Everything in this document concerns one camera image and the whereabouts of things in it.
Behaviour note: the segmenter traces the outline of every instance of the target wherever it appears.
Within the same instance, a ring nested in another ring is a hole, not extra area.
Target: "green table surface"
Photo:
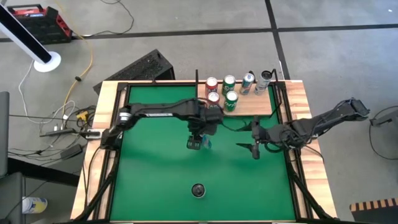
[[[275,108],[274,93],[269,93]],[[194,86],[133,86],[129,102],[173,103],[194,96]],[[232,118],[224,123],[244,125]],[[263,127],[277,123],[276,114],[261,119]],[[235,145],[253,143],[251,132],[222,126],[211,136],[211,149],[187,149],[188,136],[187,122],[177,118],[144,118],[124,133],[111,220],[295,219],[283,153],[261,147],[261,158],[254,160]],[[191,193],[197,183],[206,188],[202,198]]]

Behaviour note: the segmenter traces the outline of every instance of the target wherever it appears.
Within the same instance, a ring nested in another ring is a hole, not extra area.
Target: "silver can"
[[[254,82],[254,75],[251,73],[247,73],[243,77],[242,87],[241,87],[241,94],[247,95],[250,92],[251,85]]]
[[[258,96],[262,95],[266,91],[269,83],[271,82],[271,78],[272,78],[272,73],[270,71],[263,71],[260,77],[257,79],[257,84],[254,89],[254,93]]]

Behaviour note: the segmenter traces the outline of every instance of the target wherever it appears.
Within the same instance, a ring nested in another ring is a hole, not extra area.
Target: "soda can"
[[[254,89],[256,95],[262,95],[267,89],[269,83],[271,82],[272,73],[270,71],[263,71],[260,77],[257,79],[257,84]]]
[[[235,91],[229,91],[225,96],[224,110],[231,112],[235,110],[238,102],[238,94]]]
[[[232,75],[227,75],[223,81],[223,96],[226,96],[227,92],[233,91],[235,88],[235,77]]]
[[[208,99],[208,108],[218,108],[218,103],[220,102],[220,96],[218,93],[211,92],[207,95]]]
[[[206,80],[206,93],[209,94],[211,92],[217,92],[217,79],[214,77],[210,77]]]
[[[254,75],[251,73],[247,73],[243,77],[242,87],[241,87],[241,94],[247,95],[250,92],[250,87],[254,82]]]

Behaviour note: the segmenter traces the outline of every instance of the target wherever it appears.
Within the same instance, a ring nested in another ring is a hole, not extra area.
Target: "small object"
[[[233,77],[232,75],[227,75],[225,76],[224,80],[223,80],[223,96],[226,96],[226,94],[229,91],[233,91],[235,88],[235,77]]]
[[[193,196],[195,196],[196,198],[202,198],[203,196],[205,196],[206,193],[206,189],[203,184],[194,184],[191,191]]]
[[[211,149],[211,141],[210,141],[210,136],[208,134],[204,134],[202,136],[201,145],[205,149]]]
[[[254,75],[251,73],[247,73],[243,77],[242,87],[241,87],[241,94],[247,95],[250,92],[251,85],[254,82]]]
[[[271,82],[272,73],[270,71],[263,71],[257,80],[256,88],[254,93],[257,96],[262,95],[267,89],[269,83]]]
[[[224,110],[228,112],[234,111],[236,102],[238,102],[238,94],[235,91],[229,91],[225,97]]]
[[[83,111],[80,114],[76,115],[77,119],[82,119],[83,121],[87,121],[88,111]]]
[[[47,199],[22,197],[22,214],[42,213],[47,208]]]
[[[79,134],[85,139],[101,139],[102,132],[99,129],[87,129],[80,131]]]
[[[76,133],[76,131],[73,128],[67,128],[67,129],[62,129],[58,131],[49,131],[45,134],[41,134],[40,137],[47,137],[47,136],[58,136],[61,134],[70,134],[70,133]]]
[[[208,99],[208,108],[217,108],[219,107],[218,103],[220,102],[220,96],[218,93],[211,92],[207,95]]]
[[[217,92],[218,82],[214,77],[210,77],[206,80],[206,93]]]

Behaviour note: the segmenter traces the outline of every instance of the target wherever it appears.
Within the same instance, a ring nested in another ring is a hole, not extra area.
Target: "wooden table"
[[[122,82],[150,83],[151,81],[122,81]],[[187,81],[172,80],[172,81],[158,81],[158,82],[177,83],[177,82],[187,82]],[[93,122],[93,128],[95,129],[109,128],[114,109],[113,106],[115,104],[115,97],[116,97],[118,83],[119,83],[118,81],[103,82],[101,93],[99,94],[98,98],[97,109]],[[311,118],[310,108],[308,106],[307,96],[305,94],[303,82],[301,80],[289,80],[285,81],[285,85],[287,90],[287,96],[289,99],[292,118],[293,119]],[[123,106],[124,97],[125,97],[125,91],[123,91],[121,94],[119,107]],[[282,112],[282,117],[284,121],[287,121],[286,113]],[[86,170],[86,174],[88,173],[89,163],[93,157],[95,150],[98,148],[99,144],[100,140],[90,141],[88,143],[85,154],[85,161],[83,164],[83,168]],[[320,151],[318,141],[313,141],[310,146]],[[95,154],[93,163],[91,165],[90,183],[88,185],[88,196],[87,196],[89,201],[94,197],[98,189],[98,184],[100,182],[100,173],[104,162],[104,154],[105,151],[100,149]],[[307,183],[307,188],[309,189],[311,194],[315,197],[317,202],[323,207],[323,209],[329,215],[336,217],[335,206],[333,204],[328,178],[326,176],[325,166],[323,165],[322,159],[318,155],[303,149],[301,160],[305,174],[305,180]],[[109,159],[109,163],[111,164],[112,162],[113,162],[113,155],[111,155]],[[302,217],[307,217],[307,214],[305,213],[302,194],[297,187],[296,189],[297,189],[300,213],[302,214]],[[98,218],[105,217],[106,204],[108,200],[108,190],[103,195]],[[85,203],[85,187],[84,187],[83,174],[81,174],[79,185],[76,192],[75,202],[73,204],[72,214],[70,216],[71,219],[79,216],[79,214],[84,209],[84,203]]]

